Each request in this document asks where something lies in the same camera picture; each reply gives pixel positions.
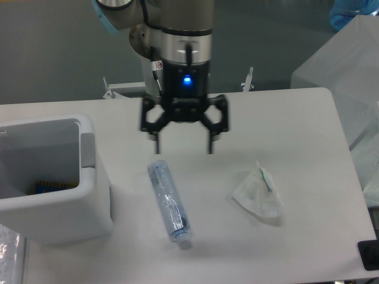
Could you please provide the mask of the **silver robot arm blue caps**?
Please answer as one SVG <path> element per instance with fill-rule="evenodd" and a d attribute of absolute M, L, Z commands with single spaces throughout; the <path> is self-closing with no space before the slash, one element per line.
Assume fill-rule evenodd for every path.
<path fill-rule="evenodd" d="M 111 33 L 130 29 L 134 51 L 149 60 L 157 94 L 142 99 L 140 131 L 159 142 L 170 122 L 200 122 L 208 129 L 208 152 L 229 130 L 225 95 L 209 97 L 214 1 L 93 1 Z"/>

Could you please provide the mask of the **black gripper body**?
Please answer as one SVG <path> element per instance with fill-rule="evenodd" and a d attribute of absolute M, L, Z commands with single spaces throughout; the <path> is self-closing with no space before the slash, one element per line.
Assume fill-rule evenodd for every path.
<path fill-rule="evenodd" d="M 161 106 L 174 122 L 197 122 L 209 106 L 208 73 L 210 62 L 186 63 L 163 60 Z"/>

